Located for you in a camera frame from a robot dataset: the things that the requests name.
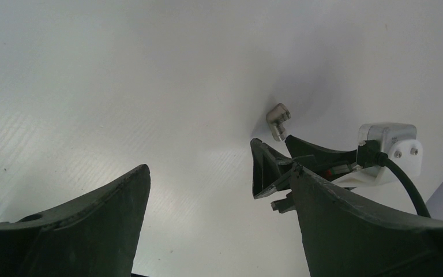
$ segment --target white tabletop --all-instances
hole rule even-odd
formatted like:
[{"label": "white tabletop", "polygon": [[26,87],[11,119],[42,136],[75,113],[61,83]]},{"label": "white tabletop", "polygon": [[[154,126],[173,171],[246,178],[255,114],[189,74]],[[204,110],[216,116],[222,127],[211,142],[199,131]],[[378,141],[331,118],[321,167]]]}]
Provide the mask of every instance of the white tabletop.
[{"label": "white tabletop", "polygon": [[[404,122],[443,181],[443,1],[0,1],[0,221],[51,208],[146,163],[133,271],[307,276],[295,212],[253,200],[249,141],[288,131],[356,147]],[[412,212],[399,184],[356,190]]]}]

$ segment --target cable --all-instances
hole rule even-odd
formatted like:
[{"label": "cable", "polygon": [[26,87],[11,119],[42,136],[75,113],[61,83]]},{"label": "cable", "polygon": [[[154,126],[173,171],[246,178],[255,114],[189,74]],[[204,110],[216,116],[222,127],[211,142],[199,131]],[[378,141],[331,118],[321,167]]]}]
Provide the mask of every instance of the cable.
[{"label": "cable", "polygon": [[379,166],[386,166],[388,169],[390,169],[391,172],[400,180],[401,184],[405,187],[405,190],[408,193],[408,196],[410,196],[410,199],[412,200],[412,203],[414,203],[415,210],[417,211],[417,215],[424,216],[426,218],[430,218],[429,210],[427,209],[427,206],[425,206],[425,203],[422,199],[422,196],[420,196],[419,191],[415,187],[414,183],[410,178],[406,175],[403,170],[396,165],[392,160],[388,158],[388,155],[385,153],[381,153],[378,156],[379,160]]}]

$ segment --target metal fitting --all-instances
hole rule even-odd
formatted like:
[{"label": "metal fitting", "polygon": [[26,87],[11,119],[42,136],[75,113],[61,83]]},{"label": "metal fitting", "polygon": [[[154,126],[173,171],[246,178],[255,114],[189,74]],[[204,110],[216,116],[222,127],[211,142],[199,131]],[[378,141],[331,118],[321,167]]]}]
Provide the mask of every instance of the metal fitting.
[{"label": "metal fitting", "polygon": [[266,121],[271,130],[272,137],[276,141],[283,141],[286,139],[286,129],[283,126],[283,122],[290,119],[291,114],[285,105],[279,103],[266,115]]}]

